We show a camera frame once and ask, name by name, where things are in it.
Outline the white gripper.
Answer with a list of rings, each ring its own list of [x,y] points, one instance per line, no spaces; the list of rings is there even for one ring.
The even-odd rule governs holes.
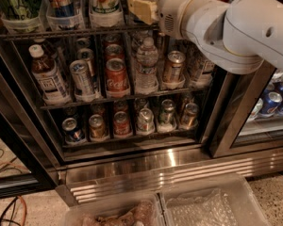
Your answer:
[[[145,24],[155,24],[175,39],[182,39],[181,23],[192,0],[127,0],[129,12]]]

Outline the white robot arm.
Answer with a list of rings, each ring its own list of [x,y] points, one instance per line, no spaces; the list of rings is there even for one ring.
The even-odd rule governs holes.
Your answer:
[[[128,9],[162,33],[189,40],[234,74],[264,61],[283,72],[283,4],[276,0],[127,0]]]

